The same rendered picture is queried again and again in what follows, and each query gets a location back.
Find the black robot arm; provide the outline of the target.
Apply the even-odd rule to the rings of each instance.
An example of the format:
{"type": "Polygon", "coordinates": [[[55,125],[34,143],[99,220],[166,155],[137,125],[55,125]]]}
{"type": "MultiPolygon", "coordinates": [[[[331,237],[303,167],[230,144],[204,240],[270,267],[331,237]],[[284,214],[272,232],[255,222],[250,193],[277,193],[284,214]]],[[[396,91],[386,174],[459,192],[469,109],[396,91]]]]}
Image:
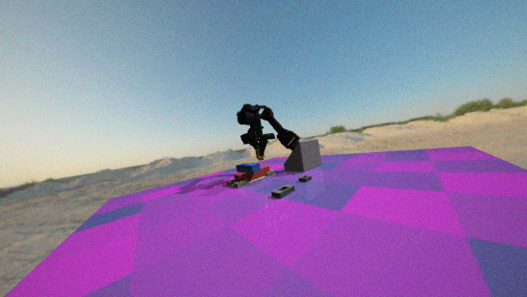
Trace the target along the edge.
{"type": "MultiPolygon", "coordinates": [[[[237,111],[236,115],[237,115],[237,122],[239,124],[246,124],[246,125],[251,126],[254,124],[261,124],[261,119],[268,121],[271,124],[271,126],[275,129],[275,131],[278,133],[276,137],[279,139],[280,143],[286,149],[294,150],[294,148],[299,142],[298,141],[300,139],[299,136],[295,134],[293,131],[285,129],[274,118],[274,113],[271,111],[271,109],[265,105],[259,105],[259,104],[251,105],[250,103],[245,103],[243,104],[240,111],[237,111]],[[259,113],[260,109],[263,109],[261,114],[259,113]]],[[[244,141],[247,142],[253,138],[258,139],[258,136],[257,136],[256,130],[253,128],[252,130],[248,130],[248,133],[240,135],[240,138],[242,142],[244,141]]]]}

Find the blue bar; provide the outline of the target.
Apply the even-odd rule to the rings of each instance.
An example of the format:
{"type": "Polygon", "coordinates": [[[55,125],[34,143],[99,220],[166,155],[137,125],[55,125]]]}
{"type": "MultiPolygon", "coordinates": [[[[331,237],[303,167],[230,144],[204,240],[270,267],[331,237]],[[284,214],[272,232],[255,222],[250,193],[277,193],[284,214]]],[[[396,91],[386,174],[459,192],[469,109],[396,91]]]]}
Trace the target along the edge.
{"type": "Polygon", "coordinates": [[[261,170],[260,163],[243,163],[236,165],[236,172],[237,173],[256,173],[261,170]]]}

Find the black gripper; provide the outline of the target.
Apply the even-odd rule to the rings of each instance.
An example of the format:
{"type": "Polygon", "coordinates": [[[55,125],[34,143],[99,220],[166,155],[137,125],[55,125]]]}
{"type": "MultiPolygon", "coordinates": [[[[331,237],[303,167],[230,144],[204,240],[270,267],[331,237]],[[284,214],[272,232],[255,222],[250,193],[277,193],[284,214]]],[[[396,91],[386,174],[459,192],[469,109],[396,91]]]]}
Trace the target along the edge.
{"type": "Polygon", "coordinates": [[[266,144],[268,142],[267,140],[275,139],[275,135],[273,133],[263,134],[262,128],[264,128],[264,127],[261,124],[251,125],[249,130],[252,130],[253,128],[257,132],[258,139],[253,138],[250,141],[247,141],[247,142],[244,141],[243,144],[244,145],[249,144],[254,149],[259,149],[260,153],[261,153],[261,156],[264,156],[264,150],[265,150],[266,144]]]}

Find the red rectangular block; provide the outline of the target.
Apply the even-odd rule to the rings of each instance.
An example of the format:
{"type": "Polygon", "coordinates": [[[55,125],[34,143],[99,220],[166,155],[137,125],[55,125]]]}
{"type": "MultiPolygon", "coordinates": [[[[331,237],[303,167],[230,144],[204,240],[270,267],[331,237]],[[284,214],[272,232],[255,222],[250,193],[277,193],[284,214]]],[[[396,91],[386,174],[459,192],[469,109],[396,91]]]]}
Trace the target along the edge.
{"type": "Polygon", "coordinates": [[[265,176],[265,173],[268,173],[268,172],[270,172],[269,166],[262,166],[261,170],[259,172],[256,172],[256,173],[253,173],[253,174],[250,174],[250,173],[239,173],[239,174],[234,175],[235,183],[239,183],[239,182],[242,182],[242,181],[247,180],[247,179],[248,179],[248,181],[251,181],[251,180],[260,178],[262,176],[265,176]]]}

